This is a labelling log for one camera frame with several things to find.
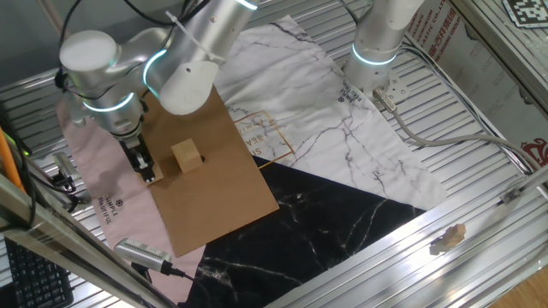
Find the pink paper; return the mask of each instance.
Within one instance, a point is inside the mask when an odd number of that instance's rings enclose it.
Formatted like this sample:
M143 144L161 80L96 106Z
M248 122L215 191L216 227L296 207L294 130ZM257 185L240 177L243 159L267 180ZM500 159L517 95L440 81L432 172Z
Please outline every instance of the pink paper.
M82 180L92 196L93 208L110 248L130 238L174 256L164 221L152 194L132 169L118 141L94 121L77 128L64 104L57 104L57 117L72 151ZM172 260L194 277L204 249ZM192 282L150 270L152 285L175 303L187 300Z

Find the small wooden piece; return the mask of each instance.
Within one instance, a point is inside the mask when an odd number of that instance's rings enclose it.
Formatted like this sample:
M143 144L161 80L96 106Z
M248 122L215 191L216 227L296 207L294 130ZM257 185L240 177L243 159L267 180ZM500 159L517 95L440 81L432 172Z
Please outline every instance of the small wooden piece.
M181 143L171 146L171 150L183 174L202 165L202 157L192 139L186 139Z
M430 254L437 256L440 252L448 252L464 240L465 233L466 227L463 224L447 228L444 235L432 242Z
M447 248L453 248L464 240L465 233L466 227L463 224L456 224L454 227L449 227L445 231L442 242Z

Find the black marble paper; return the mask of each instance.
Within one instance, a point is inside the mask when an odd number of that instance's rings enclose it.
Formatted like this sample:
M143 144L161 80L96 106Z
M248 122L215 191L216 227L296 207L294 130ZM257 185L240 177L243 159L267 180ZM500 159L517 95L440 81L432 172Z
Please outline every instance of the black marble paper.
M261 173L280 210L207 244L196 279L212 307L268 305L424 212L276 163ZM196 284L185 306L207 307Z

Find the gray cable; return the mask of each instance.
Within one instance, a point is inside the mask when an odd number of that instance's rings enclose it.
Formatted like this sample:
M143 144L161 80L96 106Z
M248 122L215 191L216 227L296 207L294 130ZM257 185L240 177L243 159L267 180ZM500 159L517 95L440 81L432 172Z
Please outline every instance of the gray cable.
M531 156L529 156L524 150L520 149L516 145L512 144L508 140L501 139L499 137L490 136L490 135L484 135L484 134L477 134L477 135L466 135L466 136L460 136L460 137L454 137L449 139L443 139L443 140L427 140L422 139L421 137L417 136L409 128L405 123L403 122L402 118L398 114L396 110L392 112L392 115L402 128L402 130L409 136L411 139L416 140L417 142L420 142L423 145L429 145L429 146L442 146L442 145L452 145L455 143L459 143L462 141L469 141L469 140L484 140L484 141L490 141L494 143L498 143L500 145L504 145L507 148L511 149L516 154L520 155L523 159L527 160L528 163L531 164L531 166L536 170L540 169L539 163L535 161Z

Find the white cable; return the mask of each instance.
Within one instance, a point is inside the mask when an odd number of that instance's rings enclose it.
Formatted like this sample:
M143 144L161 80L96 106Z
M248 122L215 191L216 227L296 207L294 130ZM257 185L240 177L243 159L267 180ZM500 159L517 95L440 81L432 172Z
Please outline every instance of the white cable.
M442 145L451 145L455 143L459 143L462 141L469 141L469 140L484 140L484 141L490 141L494 143L498 143L500 145L504 145L507 148L511 149L516 154L520 155L523 159L527 160L528 163L531 164L531 166L534 168L534 170L539 170L540 165L535 161L531 156L529 156L524 150L520 149L516 145L512 144L508 140L501 139L499 137L490 136L490 135L484 135L484 134L477 134L477 135L466 135L466 136L460 136L460 137L454 137L449 139L443 139L443 140L427 140L422 139L421 137L417 136L409 128L405 123L403 122L402 118L398 114L396 110L392 112L392 115L402 128L402 130L409 136L411 139L416 140L417 142L420 142L423 145L429 145L429 146L442 146Z
M171 14L169 11L165 11L165 14L171 19L171 21L173 21L178 27L181 28L181 30L187 34L187 36L190 37L190 39L202 50L204 51L207 56L209 57L210 61L214 61L214 60L219 60L221 62L224 62L224 58L221 57L221 56L216 56L214 55L211 51L209 51L202 43L200 43L195 37L194 35L192 35L192 33L187 30L186 27L184 27L181 22L179 22L179 20L177 20L177 17L175 17L173 14Z

